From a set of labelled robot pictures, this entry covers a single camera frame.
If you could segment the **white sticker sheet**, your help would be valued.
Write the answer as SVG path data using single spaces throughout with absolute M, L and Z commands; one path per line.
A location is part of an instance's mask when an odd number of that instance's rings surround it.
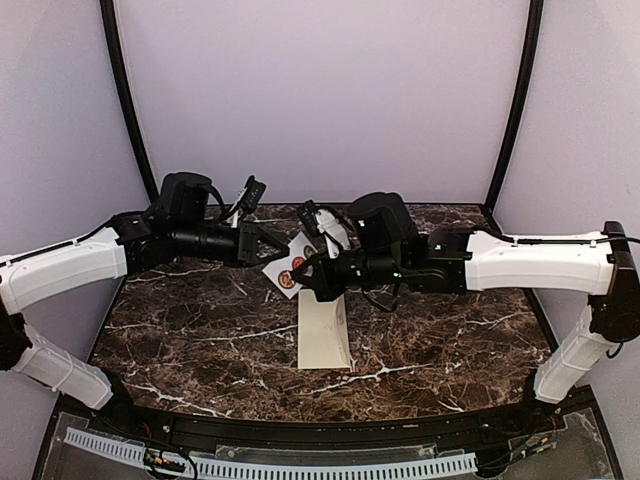
M 289 254 L 279 260 L 272 261 L 262 269 L 262 273 L 289 300 L 294 298 L 301 285 L 291 277 L 291 271 L 303 264 L 317 250 L 302 232 L 299 232 L 288 244 Z

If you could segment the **cream paper envelope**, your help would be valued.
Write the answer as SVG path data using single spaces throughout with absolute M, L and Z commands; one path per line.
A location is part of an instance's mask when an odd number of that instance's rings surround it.
M 297 342 L 300 370 L 350 369 L 344 296 L 331 302 L 318 302 L 311 290 L 300 290 Z

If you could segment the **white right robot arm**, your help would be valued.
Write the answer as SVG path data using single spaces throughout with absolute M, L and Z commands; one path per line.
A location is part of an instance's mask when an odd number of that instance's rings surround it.
M 508 236 L 474 226 L 419 232 L 397 193 L 358 198 L 344 215 L 307 201 L 297 209 L 307 231 L 327 242 L 291 272 L 319 302 L 349 288 L 368 293 L 390 285 L 413 292 L 464 294 L 489 289 L 557 289 L 586 294 L 576 325 L 533 377 L 533 395 L 516 405 L 510 424 L 534 432 L 549 405 L 615 345 L 639 335 L 639 275 L 622 225 L 569 236 Z

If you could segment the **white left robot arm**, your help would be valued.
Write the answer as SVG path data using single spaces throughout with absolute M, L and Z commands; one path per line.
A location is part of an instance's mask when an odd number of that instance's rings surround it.
M 113 375 L 53 344 L 25 319 L 42 300 L 102 280 L 136 275 L 178 257 L 227 267 L 266 265 L 288 256 L 289 247 L 256 222 L 253 213 L 266 186 L 249 177 L 238 199 L 206 216 L 210 199 L 220 201 L 210 178 L 190 172 L 165 176 L 158 198 L 143 211 L 117 214 L 88 234 L 1 259 L 1 368 L 101 411 L 120 436 L 141 427 L 140 412 L 118 396 L 126 390 Z

